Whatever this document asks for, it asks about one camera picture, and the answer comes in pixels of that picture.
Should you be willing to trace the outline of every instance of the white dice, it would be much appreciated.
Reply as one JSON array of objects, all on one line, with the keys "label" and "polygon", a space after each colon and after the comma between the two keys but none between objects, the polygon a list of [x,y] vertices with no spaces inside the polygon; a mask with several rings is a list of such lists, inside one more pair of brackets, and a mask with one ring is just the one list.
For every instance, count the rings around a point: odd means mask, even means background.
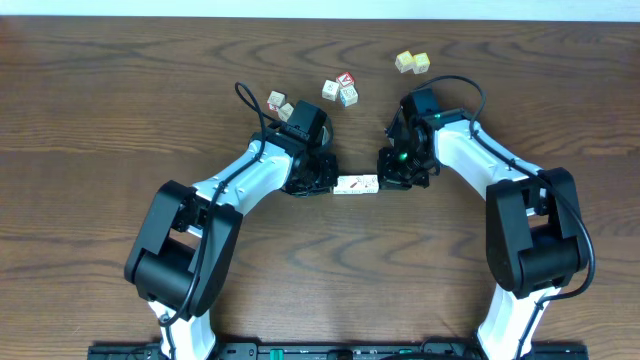
[{"label": "white dice", "polygon": [[402,54],[396,56],[396,67],[400,72],[406,72],[413,69],[413,56],[409,51],[405,51]]},{"label": "white dice", "polygon": [[421,53],[413,56],[413,73],[414,74],[422,74],[423,72],[427,72],[429,70],[429,65],[431,62],[429,61],[429,57],[427,53]]},{"label": "white dice", "polygon": [[322,88],[322,97],[327,100],[336,101],[338,90],[340,90],[338,83],[327,80],[324,82],[324,87]]},{"label": "white dice", "polygon": [[282,121],[289,120],[291,113],[293,113],[293,106],[291,106],[291,104],[285,104],[278,109],[278,117]]},{"label": "white dice", "polygon": [[357,103],[358,92],[356,91],[356,88],[351,85],[340,89],[340,101],[342,101],[342,104],[345,107]]},{"label": "white dice", "polygon": [[284,105],[284,101],[286,96],[284,94],[280,94],[279,92],[272,91],[271,95],[269,95],[269,100],[267,100],[267,105],[269,109],[272,111],[278,111],[278,109]]}]

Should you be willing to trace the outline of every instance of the wooden tabletop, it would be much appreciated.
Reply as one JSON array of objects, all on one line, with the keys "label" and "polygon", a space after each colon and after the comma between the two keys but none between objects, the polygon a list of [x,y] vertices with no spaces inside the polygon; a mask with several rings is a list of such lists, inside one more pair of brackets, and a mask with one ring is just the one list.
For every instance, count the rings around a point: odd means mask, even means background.
[{"label": "wooden tabletop", "polygon": [[[155,192],[215,175],[258,119],[244,81],[322,107],[342,173],[375,173],[398,101],[442,74],[473,78],[480,121],[518,156],[575,177],[598,271],[552,304],[538,340],[592,359],[640,356],[640,25],[154,18],[0,20],[0,359],[82,359],[145,342],[156,319],[123,278]],[[426,51],[428,73],[395,55]],[[350,71],[358,104],[321,98]],[[478,104],[438,84],[443,107]],[[265,342],[469,336],[486,316],[482,198],[451,170],[427,189],[297,199],[246,216],[212,310],[222,335]],[[577,286],[584,273],[576,275]]]}]

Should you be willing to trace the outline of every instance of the white backdrop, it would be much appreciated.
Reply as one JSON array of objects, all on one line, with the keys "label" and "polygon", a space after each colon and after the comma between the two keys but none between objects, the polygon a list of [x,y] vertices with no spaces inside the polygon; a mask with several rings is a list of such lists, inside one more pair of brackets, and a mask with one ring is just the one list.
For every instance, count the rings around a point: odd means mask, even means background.
[{"label": "white backdrop", "polygon": [[640,0],[0,0],[0,15],[640,21]]}]

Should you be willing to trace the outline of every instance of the red and white cube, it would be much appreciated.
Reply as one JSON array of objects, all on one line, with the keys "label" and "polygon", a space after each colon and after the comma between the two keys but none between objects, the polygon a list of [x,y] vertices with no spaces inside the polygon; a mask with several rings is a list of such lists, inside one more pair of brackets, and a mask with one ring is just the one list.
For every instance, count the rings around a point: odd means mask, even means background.
[{"label": "red and white cube", "polygon": [[272,91],[271,95],[269,95],[269,100],[267,100],[267,105],[269,106],[269,110],[278,111],[278,109],[284,105],[287,96],[285,94],[280,94],[279,92]]},{"label": "red and white cube", "polygon": [[354,85],[356,80],[349,72],[346,72],[344,74],[340,74],[340,76],[336,78],[336,82],[340,84],[341,88],[346,88],[347,86]]}]

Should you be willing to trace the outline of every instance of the dice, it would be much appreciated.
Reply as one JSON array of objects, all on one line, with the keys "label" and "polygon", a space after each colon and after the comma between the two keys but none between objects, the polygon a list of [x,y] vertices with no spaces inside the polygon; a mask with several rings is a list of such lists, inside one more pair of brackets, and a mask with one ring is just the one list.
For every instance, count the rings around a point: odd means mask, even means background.
[{"label": "dice", "polygon": [[422,74],[429,70],[429,65],[431,62],[429,61],[429,57],[427,53],[421,53],[413,56],[413,73],[414,74]]},{"label": "dice", "polygon": [[284,106],[278,109],[278,117],[282,121],[289,120],[289,117],[293,113],[293,106],[291,104],[284,104]]},{"label": "dice", "polygon": [[269,105],[269,110],[278,111],[278,109],[284,105],[284,101],[286,96],[284,94],[280,94],[279,92],[272,91],[271,95],[269,95],[269,100],[267,100],[267,105]]},{"label": "dice", "polygon": [[338,83],[327,80],[324,82],[324,87],[322,87],[322,97],[327,100],[336,101],[338,90],[340,90]]},{"label": "dice", "polygon": [[356,83],[356,80],[353,78],[353,76],[351,76],[349,72],[346,72],[340,74],[340,76],[336,78],[336,82],[340,84],[340,88],[345,88],[347,86],[354,85]]},{"label": "dice", "polygon": [[402,54],[396,56],[396,67],[398,68],[398,70],[400,70],[401,73],[413,69],[414,63],[415,61],[413,60],[413,56],[411,56],[411,53],[408,51],[405,51]]},{"label": "dice", "polygon": [[358,92],[356,91],[356,88],[351,85],[340,89],[340,101],[342,101],[344,107],[357,103]]}]

